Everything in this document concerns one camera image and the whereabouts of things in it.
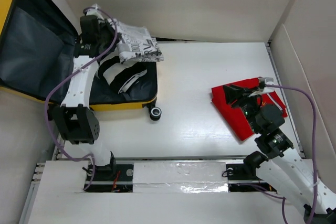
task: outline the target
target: red folded cloth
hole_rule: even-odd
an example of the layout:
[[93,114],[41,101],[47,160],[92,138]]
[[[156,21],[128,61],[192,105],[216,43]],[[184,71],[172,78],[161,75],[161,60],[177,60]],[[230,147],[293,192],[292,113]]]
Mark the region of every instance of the red folded cloth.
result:
[[[253,78],[228,84],[234,84],[244,88],[254,88],[259,85],[259,80],[258,78]],[[243,115],[243,112],[238,108],[233,109],[230,107],[230,105],[226,104],[223,86],[212,88],[212,94],[212,102],[215,104],[230,127],[234,130],[239,139],[244,141],[245,139],[252,136],[254,132],[251,130],[247,120],[245,119],[245,116]],[[282,116],[284,118],[287,117],[286,106],[275,91],[262,95],[262,106],[265,104],[275,104],[282,110]]]

